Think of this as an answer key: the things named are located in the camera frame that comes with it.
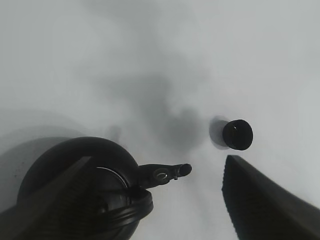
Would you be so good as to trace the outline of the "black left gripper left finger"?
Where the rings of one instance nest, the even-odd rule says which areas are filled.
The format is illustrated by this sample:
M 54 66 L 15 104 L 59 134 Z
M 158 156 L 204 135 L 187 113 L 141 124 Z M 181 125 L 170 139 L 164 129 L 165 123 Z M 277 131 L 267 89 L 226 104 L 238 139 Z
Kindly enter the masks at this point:
M 82 157 L 46 186 L 2 212 L 0 214 L 0 238 L 17 240 L 38 225 L 55 207 L 56 202 L 67 195 L 64 191 L 74 185 L 79 178 L 78 175 L 90 160 L 89 156 Z

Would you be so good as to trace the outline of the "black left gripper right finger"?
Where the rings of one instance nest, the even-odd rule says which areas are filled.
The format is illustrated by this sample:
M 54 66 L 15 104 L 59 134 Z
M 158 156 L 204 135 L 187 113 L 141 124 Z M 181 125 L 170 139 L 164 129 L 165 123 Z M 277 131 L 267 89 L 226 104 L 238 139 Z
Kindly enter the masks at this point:
M 238 155 L 225 161 L 222 195 L 240 240 L 318 240 L 320 210 Z

